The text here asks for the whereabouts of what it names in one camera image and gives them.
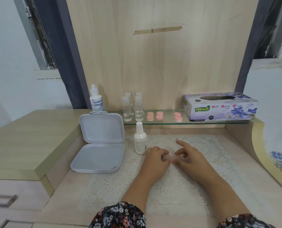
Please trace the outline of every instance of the lace pattern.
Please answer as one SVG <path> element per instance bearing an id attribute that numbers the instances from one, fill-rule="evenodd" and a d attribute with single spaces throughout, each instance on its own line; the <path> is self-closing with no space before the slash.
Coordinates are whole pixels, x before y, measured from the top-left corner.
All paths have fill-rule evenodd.
<path id="1" fill-rule="evenodd" d="M 176 139 L 197 148 L 213 168 L 232 186 L 249 210 L 258 216 L 272 215 L 269 204 L 251 187 L 236 163 L 220 145 L 215 136 L 148 136 L 148 147 L 159 146 L 173 154 L 181 146 Z M 125 150 L 121 168 L 112 174 L 93 174 L 81 197 L 78 210 L 97 212 L 101 208 L 118 203 L 137 175 L 144 156 L 134 151 L 133 137 L 124 141 Z M 204 188 L 187 174 L 170 165 L 164 177 L 151 189 L 147 201 L 147 213 L 158 215 L 211 215 L 211 200 Z"/>

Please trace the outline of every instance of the black floral fabric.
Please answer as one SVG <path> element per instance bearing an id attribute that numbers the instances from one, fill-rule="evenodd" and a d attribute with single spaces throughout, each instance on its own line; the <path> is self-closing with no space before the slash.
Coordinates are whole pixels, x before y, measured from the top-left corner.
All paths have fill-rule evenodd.
<path id="1" fill-rule="evenodd" d="M 93 218 L 89 228 L 139 228 L 145 227 L 145 224 L 145 215 L 138 207 L 131 203 L 120 202 L 101 209 Z M 275 227 L 258 220 L 252 214 L 240 214 L 220 222 L 217 228 Z"/>

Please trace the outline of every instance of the brown tape strip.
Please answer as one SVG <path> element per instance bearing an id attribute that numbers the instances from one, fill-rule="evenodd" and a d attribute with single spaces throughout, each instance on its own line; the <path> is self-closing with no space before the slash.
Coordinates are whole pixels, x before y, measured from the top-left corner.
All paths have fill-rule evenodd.
<path id="1" fill-rule="evenodd" d="M 145 34 L 145 33 L 161 33 L 161 32 L 169 32 L 169 31 L 177 31 L 181 29 L 182 26 L 173 26 L 173 27 L 165 27 L 165 28 L 157 28 L 157 29 L 144 29 L 144 30 L 136 30 L 133 33 L 133 35 Z"/>

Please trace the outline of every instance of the white bottle cap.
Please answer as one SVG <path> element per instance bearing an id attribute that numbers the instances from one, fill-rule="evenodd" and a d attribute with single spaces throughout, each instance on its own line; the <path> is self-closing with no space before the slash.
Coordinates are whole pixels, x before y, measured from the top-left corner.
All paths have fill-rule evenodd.
<path id="1" fill-rule="evenodd" d="M 128 98 L 128 96 L 123 96 L 123 97 L 122 97 L 122 102 L 123 102 L 123 104 L 129 103 L 129 98 Z"/>
<path id="2" fill-rule="evenodd" d="M 135 103 L 142 103 L 141 96 L 135 96 Z"/>
<path id="3" fill-rule="evenodd" d="M 142 124 L 142 122 L 137 122 L 136 123 L 136 129 L 137 129 L 137 133 L 142 133 L 143 132 L 143 124 Z"/>
<path id="4" fill-rule="evenodd" d="M 132 98 L 132 96 L 131 96 L 130 92 L 126 92 L 126 93 L 124 93 L 124 95 L 125 95 L 125 96 L 128 96 L 128 98 L 129 98 L 129 99 L 131 99 L 131 98 Z"/>
<path id="5" fill-rule="evenodd" d="M 99 95 L 98 88 L 96 87 L 95 84 L 92 84 L 92 85 L 91 85 L 90 92 L 91 92 L 91 95 L 92 95 L 92 96 Z"/>

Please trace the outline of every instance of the curved wooden side panel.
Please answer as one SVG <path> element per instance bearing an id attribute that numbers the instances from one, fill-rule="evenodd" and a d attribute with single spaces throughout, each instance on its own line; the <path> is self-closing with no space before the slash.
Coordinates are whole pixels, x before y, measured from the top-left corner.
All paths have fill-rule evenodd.
<path id="1" fill-rule="evenodd" d="M 254 118 L 248 124 L 228 124 L 226 130 L 282 186 L 282 171 L 266 152 L 263 142 L 264 122 Z"/>

